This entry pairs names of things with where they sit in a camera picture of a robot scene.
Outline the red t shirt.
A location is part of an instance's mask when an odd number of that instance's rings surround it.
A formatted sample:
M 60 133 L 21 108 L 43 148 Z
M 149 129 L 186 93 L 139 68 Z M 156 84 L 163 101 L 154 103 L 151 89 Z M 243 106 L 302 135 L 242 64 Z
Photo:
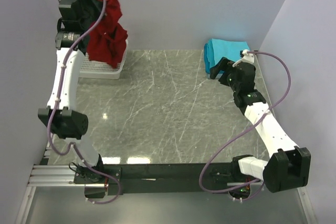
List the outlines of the red t shirt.
M 87 53 L 90 61 L 118 67 L 123 59 L 128 38 L 128 32 L 119 23 L 121 17 L 119 0 L 107 0 L 105 16 L 89 34 Z

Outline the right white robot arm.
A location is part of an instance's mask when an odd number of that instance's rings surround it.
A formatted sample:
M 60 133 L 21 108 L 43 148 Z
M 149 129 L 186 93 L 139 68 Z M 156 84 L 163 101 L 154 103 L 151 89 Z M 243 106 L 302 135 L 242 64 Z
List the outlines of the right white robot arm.
M 235 105 L 255 126 L 269 154 L 269 161 L 253 156 L 233 158 L 233 175 L 258 178 L 272 193 L 306 186 L 311 154 L 285 133 L 266 99 L 255 89 L 254 56 L 247 54 L 237 62 L 222 58 L 210 69 L 210 78 L 214 79 L 220 71 L 223 74 L 219 82 L 232 89 Z

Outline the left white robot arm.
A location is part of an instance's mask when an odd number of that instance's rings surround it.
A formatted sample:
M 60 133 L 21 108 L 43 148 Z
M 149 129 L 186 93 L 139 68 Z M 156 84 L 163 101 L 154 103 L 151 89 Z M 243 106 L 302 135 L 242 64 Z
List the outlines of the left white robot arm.
M 102 161 L 86 137 L 88 117 L 76 110 L 76 93 L 89 34 L 104 17 L 106 5 L 106 0 L 58 0 L 56 73 L 47 105 L 38 110 L 52 150 L 59 156 L 74 151 L 78 164 L 88 168 Z

